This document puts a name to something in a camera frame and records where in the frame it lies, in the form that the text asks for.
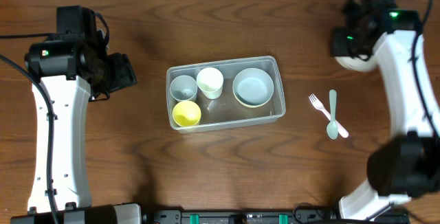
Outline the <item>grey plastic bowl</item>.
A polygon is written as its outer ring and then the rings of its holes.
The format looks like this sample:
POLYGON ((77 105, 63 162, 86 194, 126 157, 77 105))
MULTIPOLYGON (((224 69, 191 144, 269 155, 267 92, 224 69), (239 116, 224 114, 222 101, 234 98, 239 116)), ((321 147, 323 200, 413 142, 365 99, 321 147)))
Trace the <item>grey plastic bowl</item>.
POLYGON ((234 96, 240 96, 250 104, 257 104, 272 98, 274 82, 262 69, 247 68, 236 75, 232 90, 234 96))

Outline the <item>white plastic bowl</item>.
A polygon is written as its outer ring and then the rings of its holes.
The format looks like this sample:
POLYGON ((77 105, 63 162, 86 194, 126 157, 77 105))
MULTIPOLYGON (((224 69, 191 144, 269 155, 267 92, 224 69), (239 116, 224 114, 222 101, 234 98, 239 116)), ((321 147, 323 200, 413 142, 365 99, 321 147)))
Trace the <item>white plastic bowl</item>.
POLYGON ((370 59, 367 55, 360 55, 359 57, 336 56, 335 59, 341 66, 352 71, 367 72, 377 67, 376 61, 370 59))

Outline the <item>mint green plastic spoon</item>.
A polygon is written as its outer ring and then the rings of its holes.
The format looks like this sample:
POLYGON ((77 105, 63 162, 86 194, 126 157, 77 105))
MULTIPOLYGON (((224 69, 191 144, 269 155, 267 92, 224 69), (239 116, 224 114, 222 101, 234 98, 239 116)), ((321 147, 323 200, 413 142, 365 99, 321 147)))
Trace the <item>mint green plastic spoon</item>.
POLYGON ((337 92, 334 89, 329 91, 329 104, 331 119, 327 125, 327 135, 331 139, 336 139, 338 137, 338 125, 336 123, 337 92))

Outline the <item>yellow plastic bowl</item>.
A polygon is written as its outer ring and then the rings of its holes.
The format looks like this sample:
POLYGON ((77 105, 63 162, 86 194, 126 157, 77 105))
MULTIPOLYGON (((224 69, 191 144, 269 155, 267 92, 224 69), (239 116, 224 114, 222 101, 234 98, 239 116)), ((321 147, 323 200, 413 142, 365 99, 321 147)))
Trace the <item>yellow plastic bowl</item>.
POLYGON ((263 105, 267 104, 271 98, 267 99, 266 101, 262 102, 262 103, 257 103, 257 104, 250 104, 248 102, 245 102, 243 98, 241 98, 240 96, 235 96, 235 99, 244 107, 247 108, 259 108, 262 107, 263 105))

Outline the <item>pink plastic fork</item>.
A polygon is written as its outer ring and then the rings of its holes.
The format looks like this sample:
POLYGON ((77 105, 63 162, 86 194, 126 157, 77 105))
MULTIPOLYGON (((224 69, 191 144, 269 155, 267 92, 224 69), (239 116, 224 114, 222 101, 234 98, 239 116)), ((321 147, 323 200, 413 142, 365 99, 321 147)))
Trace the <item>pink plastic fork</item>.
MULTIPOLYGON (((330 112, 328 112, 328 110, 325 109, 323 103, 314 94, 311 94, 309 96, 309 100, 315 109, 324 113, 324 115, 326 116, 328 121, 331 120, 330 112)), ((349 136, 348 131, 338 121, 335 121, 335 122, 338 126, 339 135, 342 136, 343 138, 347 138, 349 136)))

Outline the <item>clear plastic container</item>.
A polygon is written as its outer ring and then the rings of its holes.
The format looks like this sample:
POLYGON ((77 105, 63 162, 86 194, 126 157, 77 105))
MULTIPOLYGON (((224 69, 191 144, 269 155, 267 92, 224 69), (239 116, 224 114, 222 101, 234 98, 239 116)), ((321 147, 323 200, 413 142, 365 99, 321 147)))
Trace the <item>clear plastic container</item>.
POLYGON ((180 133, 215 131, 225 128, 251 126, 277 121, 286 112, 285 96, 281 75, 276 60, 272 56, 257 56, 219 60, 208 63, 171 67, 166 73, 166 99, 170 126, 180 133), (204 68, 214 67, 223 74, 223 90, 214 100, 207 98, 197 86, 197 99, 194 101, 201 109, 201 120, 196 126, 178 126, 172 117, 172 111, 178 103, 170 93, 171 82, 178 76, 187 75, 195 80, 204 68), (234 97, 232 83, 236 75, 247 68, 262 69, 274 82, 274 94, 271 100, 259 108, 247 108, 234 97))

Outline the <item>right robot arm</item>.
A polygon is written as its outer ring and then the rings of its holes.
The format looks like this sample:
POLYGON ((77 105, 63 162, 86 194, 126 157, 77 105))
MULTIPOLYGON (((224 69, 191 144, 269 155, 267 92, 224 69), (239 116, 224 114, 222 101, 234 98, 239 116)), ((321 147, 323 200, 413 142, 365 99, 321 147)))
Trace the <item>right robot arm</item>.
POLYGON ((338 203, 344 221, 379 215, 439 191, 439 105, 424 60, 424 24, 395 0, 347 0, 331 53, 354 71, 379 68, 390 109, 387 144, 367 162, 367 178, 338 203))

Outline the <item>yellow plastic cup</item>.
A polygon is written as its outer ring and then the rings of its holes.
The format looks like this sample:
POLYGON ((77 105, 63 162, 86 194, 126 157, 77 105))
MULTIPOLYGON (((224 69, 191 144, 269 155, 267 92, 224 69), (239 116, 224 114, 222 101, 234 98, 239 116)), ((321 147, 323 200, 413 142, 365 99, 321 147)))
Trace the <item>yellow plastic cup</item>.
POLYGON ((173 108, 172 117, 178 126, 196 126, 201 120, 201 109, 192 101, 178 102, 173 108))

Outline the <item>grey plastic cup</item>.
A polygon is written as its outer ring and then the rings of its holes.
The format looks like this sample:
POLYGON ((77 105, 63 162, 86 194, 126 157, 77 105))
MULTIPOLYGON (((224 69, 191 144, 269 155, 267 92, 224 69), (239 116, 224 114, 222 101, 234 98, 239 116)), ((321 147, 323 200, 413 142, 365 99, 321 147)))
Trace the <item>grey plastic cup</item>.
POLYGON ((178 76, 170 84, 170 94, 178 102, 194 102, 197 99, 197 82, 191 76, 178 76))

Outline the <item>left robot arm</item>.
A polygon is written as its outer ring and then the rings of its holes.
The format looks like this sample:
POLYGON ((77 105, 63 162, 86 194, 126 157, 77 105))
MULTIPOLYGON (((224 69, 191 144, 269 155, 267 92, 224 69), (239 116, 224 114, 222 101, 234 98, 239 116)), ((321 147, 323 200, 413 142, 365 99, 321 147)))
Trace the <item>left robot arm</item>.
POLYGON ((107 53, 109 33, 55 34, 31 45, 21 73, 32 83, 37 138, 27 214, 11 223, 141 223, 138 203, 94 207, 85 163, 87 105, 136 84, 126 55, 107 53))

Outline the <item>white plastic cup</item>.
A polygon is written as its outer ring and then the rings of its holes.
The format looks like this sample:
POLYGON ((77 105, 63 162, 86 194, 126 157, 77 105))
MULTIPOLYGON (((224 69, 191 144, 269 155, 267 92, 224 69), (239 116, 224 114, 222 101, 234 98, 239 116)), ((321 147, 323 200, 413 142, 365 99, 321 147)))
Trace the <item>white plastic cup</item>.
POLYGON ((197 86, 209 99, 217 99, 223 90, 223 74, 214 67, 202 69, 197 74, 197 86))

